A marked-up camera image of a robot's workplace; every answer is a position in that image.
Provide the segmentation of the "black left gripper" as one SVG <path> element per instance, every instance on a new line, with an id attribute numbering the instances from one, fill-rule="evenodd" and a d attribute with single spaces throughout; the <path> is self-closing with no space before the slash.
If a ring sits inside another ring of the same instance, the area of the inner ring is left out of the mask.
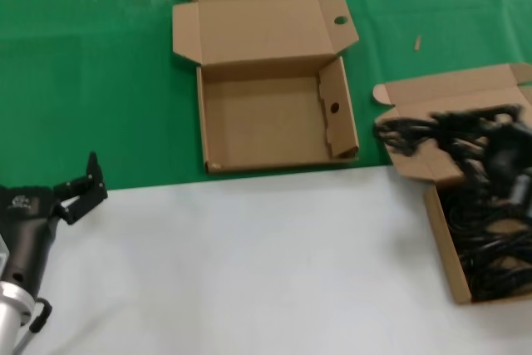
<path id="1" fill-rule="evenodd" d="M 65 201 L 78 197 L 68 206 Z M 1 280 L 20 288 L 40 288 L 60 219 L 73 225 L 107 198 L 103 172 L 95 151 L 86 174 L 56 185 L 1 188 L 1 236 L 9 250 Z"/>

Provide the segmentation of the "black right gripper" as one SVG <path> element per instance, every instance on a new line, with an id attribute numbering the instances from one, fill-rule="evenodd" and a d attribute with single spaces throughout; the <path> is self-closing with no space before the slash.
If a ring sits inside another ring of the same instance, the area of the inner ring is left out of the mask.
<path id="1" fill-rule="evenodd" d="M 490 138 L 485 171 L 496 196 L 522 218 L 531 217 L 531 128 L 522 122 L 503 125 Z"/>

